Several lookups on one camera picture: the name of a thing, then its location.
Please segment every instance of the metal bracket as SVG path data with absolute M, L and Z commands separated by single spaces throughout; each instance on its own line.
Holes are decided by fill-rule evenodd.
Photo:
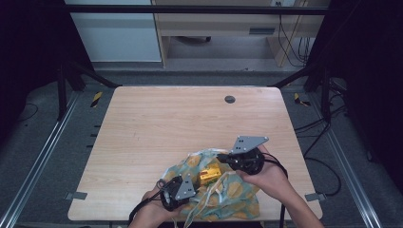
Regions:
M 255 137 L 255 136 L 238 136 L 235 141 L 234 147 L 231 149 L 232 154 L 246 153 L 258 145 L 269 141 L 267 137 Z
M 306 195 L 305 195 L 305 199 L 306 199 L 307 201 L 313 201 L 313 200 L 322 201 L 322 200 L 326 200 L 327 197 L 326 197 L 326 195 L 324 195 L 323 193 L 320 193 L 320 194 L 318 194 L 318 193 L 312 193 L 312 194 L 306 194 Z
M 86 195 L 88 195 L 88 193 L 82 193 L 82 192 L 69 193 L 69 192 L 67 192 L 65 195 L 65 200 L 73 200 L 73 199 L 85 200 Z
M 196 196 L 195 188 L 193 187 L 192 179 L 190 178 L 190 174 L 187 174 L 184 177 L 181 186 L 178 189 L 177 194 L 175 195 L 175 200 L 183 200 L 186 198 L 191 198 Z

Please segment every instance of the plastic bag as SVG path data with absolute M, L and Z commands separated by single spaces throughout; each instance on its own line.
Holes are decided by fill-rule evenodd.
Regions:
M 198 194 L 191 198 L 182 209 L 187 216 L 184 227 L 187 228 L 193 219 L 214 221 L 231 217 L 253 219 L 259 215 L 259 202 L 256 193 L 257 186 L 244 182 L 228 164 L 220 163 L 216 157 L 220 153 L 228 153 L 222 149 L 205 149 L 190 154 L 178 165 L 168 168 L 163 179 L 170 181 L 178 175 L 190 174 L 197 188 L 199 174 L 210 163 L 217 163 L 222 175 L 208 186 L 202 185 Z

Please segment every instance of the aluminum rail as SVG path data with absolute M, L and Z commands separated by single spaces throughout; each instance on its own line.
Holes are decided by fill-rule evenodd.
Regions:
M 36 182 L 39 180 L 45 166 L 50 158 L 56 143 L 59 141 L 68 120 L 70 119 L 71 113 L 77 103 L 80 93 L 73 92 L 66 115 L 61 121 L 58 121 L 54 126 L 52 132 L 50 133 L 47 142 L 42 148 L 35 161 L 35 164 L 29 171 L 24 183 L 22 184 L 20 190 L 15 196 L 14 200 L 10 204 L 8 210 L 5 212 L 3 217 L 0 218 L 0 228 L 11 228 L 15 225 L 18 220 L 25 204 L 27 203 L 30 194 L 35 187 Z
M 312 94 L 309 94 L 309 97 L 310 100 L 313 101 L 313 107 L 317 112 L 318 117 L 322 117 L 319 108 L 319 101 Z M 352 194 L 355 205 L 357 206 L 358 211 L 365 222 L 365 225 L 368 228 L 382 228 L 382 223 L 380 222 L 379 217 L 377 216 L 376 211 L 370 202 L 370 199 L 365 193 L 365 190 L 361 182 L 359 181 L 357 174 L 355 173 L 353 167 L 350 165 L 349 160 L 347 159 L 343 148 L 338 142 L 336 134 L 332 128 L 328 130 L 327 137 L 330 145 L 333 148 L 332 151 L 338 167 L 340 168 L 346 184 L 350 189 L 350 193 Z
M 90 13 L 194 13 L 194 14 L 275 14 L 329 15 L 347 12 L 342 9 L 304 7 L 248 7 L 248 6 L 184 6 L 184 5 L 39 5 L 41 10 L 63 10 Z

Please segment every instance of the table top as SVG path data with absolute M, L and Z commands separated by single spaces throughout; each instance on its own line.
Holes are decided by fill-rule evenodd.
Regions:
M 229 104 L 226 96 L 233 96 Z M 127 220 L 168 167 L 205 148 L 231 149 L 239 135 L 267 136 L 264 145 L 297 192 L 315 193 L 281 93 L 254 86 L 122 86 L 106 112 L 77 192 L 72 220 Z M 280 203 L 257 193 L 260 216 L 278 220 Z M 318 201 L 308 205 L 321 218 Z

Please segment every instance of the white cabinet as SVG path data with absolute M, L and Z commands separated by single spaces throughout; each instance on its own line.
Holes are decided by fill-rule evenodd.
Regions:
M 149 0 L 65 0 L 66 4 L 150 5 Z M 160 62 L 151 13 L 71 13 L 91 62 Z

